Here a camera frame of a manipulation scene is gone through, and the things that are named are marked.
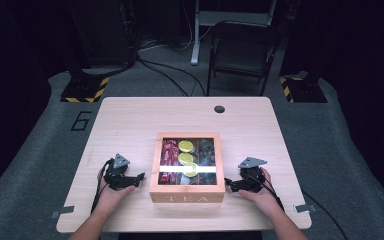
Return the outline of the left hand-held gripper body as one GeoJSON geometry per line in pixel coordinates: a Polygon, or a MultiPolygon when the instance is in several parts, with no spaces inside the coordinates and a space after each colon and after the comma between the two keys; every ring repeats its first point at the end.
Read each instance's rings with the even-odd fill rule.
{"type": "Polygon", "coordinates": [[[120,154],[109,160],[109,166],[105,172],[104,180],[113,190],[126,188],[127,182],[133,179],[125,175],[130,161],[120,154]]]}

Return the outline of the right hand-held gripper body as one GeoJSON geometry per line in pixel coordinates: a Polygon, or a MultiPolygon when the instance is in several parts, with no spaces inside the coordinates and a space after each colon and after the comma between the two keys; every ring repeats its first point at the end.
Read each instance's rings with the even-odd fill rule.
{"type": "Polygon", "coordinates": [[[260,170],[260,166],[266,164],[265,160],[247,157],[239,165],[240,176],[242,179],[237,183],[239,190],[259,192],[263,188],[265,176],[260,170]]]}

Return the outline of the wooden glass-window box lid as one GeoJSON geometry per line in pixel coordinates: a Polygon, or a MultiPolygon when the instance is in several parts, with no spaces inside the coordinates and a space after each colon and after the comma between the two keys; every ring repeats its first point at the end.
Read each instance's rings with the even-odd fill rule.
{"type": "Polygon", "coordinates": [[[221,157],[221,145],[220,145],[220,136],[218,133],[192,133],[192,132],[165,132],[159,133],[157,136],[153,170],[152,170],[153,183],[160,186],[209,186],[215,187],[223,183],[224,171],[223,171],[223,162],[221,157]],[[188,165],[182,165],[178,162],[177,166],[161,166],[161,153],[162,153],[162,143],[166,139],[173,139],[179,143],[182,140],[188,140],[193,143],[195,146],[195,151],[190,153],[194,156],[194,162],[198,165],[197,172],[198,174],[190,178],[189,185],[181,185],[180,179],[184,175],[184,172],[187,171],[188,165]],[[215,155],[215,173],[216,173],[216,184],[215,185],[201,185],[199,173],[201,168],[199,167],[199,142],[203,139],[212,139],[214,141],[214,155],[215,155]],[[177,173],[177,184],[176,185],[163,185],[159,183],[159,177],[161,172],[176,172],[177,173]]]}

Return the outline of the wooden tea box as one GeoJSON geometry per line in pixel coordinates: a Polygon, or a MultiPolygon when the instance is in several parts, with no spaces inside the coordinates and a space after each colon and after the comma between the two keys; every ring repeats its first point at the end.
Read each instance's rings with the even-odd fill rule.
{"type": "Polygon", "coordinates": [[[149,194],[154,203],[221,203],[225,183],[219,186],[156,186],[151,172],[149,194]]]}

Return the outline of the person's left hand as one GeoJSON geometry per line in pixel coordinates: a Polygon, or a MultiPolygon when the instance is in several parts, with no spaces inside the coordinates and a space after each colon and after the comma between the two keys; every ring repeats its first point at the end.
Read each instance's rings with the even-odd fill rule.
{"type": "Polygon", "coordinates": [[[98,190],[98,202],[94,212],[106,217],[111,216],[121,204],[123,199],[134,190],[134,186],[128,186],[127,188],[123,188],[121,190],[113,190],[108,187],[105,179],[101,178],[98,190]]]}

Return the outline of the person's right hand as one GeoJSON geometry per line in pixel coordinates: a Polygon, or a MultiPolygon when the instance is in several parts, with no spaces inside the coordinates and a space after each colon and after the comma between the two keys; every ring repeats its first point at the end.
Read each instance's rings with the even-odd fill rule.
{"type": "Polygon", "coordinates": [[[254,203],[254,205],[266,215],[266,213],[269,211],[270,208],[280,208],[282,207],[278,203],[278,199],[275,196],[275,190],[271,184],[271,176],[268,173],[266,169],[263,167],[260,168],[262,173],[265,176],[265,182],[263,184],[263,188],[255,193],[255,192],[249,192],[246,190],[240,190],[239,194],[250,200],[254,203]]]}

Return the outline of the red tea packets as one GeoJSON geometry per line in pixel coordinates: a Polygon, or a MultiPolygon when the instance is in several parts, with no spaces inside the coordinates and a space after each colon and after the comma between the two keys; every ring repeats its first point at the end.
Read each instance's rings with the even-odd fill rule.
{"type": "MultiPolygon", "coordinates": [[[[173,139],[166,139],[162,143],[161,153],[161,166],[177,166],[178,165],[178,143],[173,139]]],[[[159,183],[163,185],[176,185],[177,173],[176,172],[161,172],[159,183]]]]}

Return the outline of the dark tea packets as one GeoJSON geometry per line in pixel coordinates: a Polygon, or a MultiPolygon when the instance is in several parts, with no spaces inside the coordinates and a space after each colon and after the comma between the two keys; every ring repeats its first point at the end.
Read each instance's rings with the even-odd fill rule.
{"type": "Polygon", "coordinates": [[[199,142],[199,173],[201,185],[215,185],[216,173],[214,141],[212,139],[203,139],[199,142]]]}

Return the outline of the grey tape strip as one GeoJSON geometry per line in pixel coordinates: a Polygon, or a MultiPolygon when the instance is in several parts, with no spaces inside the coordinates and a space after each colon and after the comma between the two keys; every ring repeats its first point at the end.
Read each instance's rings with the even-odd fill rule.
{"type": "Polygon", "coordinates": [[[62,214],[72,213],[74,211],[74,206],[65,206],[60,208],[57,211],[53,211],[50,215],[50,219],[58,218],[62,214]]]}
{"type": "Polygon", "coordinates": [[[316,207],[310,204],[294,205],[293,208],[297,213],[311,213],[316,211],[316,207]]]}

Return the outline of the black folding chair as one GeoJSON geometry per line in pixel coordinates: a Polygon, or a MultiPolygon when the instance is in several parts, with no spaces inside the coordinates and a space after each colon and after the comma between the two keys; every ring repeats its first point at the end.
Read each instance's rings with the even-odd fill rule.
{"type": "Polygon", "coordinates": [[[253,77],[264,94],[281,36],[270,25],[225,20],[212,27],[206,95],[217,73],[253,77]]]}

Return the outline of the white metal stand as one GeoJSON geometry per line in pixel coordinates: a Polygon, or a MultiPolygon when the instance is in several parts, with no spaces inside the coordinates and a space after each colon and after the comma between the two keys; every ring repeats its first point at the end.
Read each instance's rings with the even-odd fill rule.
{"type": "Polygon", "coordinates": [[[250,12],[226,12],[226,11],[204,11],[200,9],[200,0],[195,0],[195,18],[193,33],[193,50],[190,63],[195,66],[199,62],[200,52],[200,27],[214,26],[216,23],[232,20],[257,23],[263,25],[271,25],[274,17],[277,0],[269,0],[269,10],[267,13],[250,13],[250,12]]]}

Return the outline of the black yellow striped base plate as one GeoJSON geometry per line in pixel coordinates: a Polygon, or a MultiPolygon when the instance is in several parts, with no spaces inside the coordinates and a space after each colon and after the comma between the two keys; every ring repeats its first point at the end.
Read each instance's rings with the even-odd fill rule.
{"type": "Polygon", "coordinates": [[[108,78],[92,78],[84,85],[71,80],[63,90],[60,101],[70,103],[98,102],[104,93],[108,78]]]}
{"type": "Polygon", "coordinates": [[[308,83],[303,78],[280,77],[284,95],[293,103],[327,103],[327,99],[317,83],[308,83]]]}

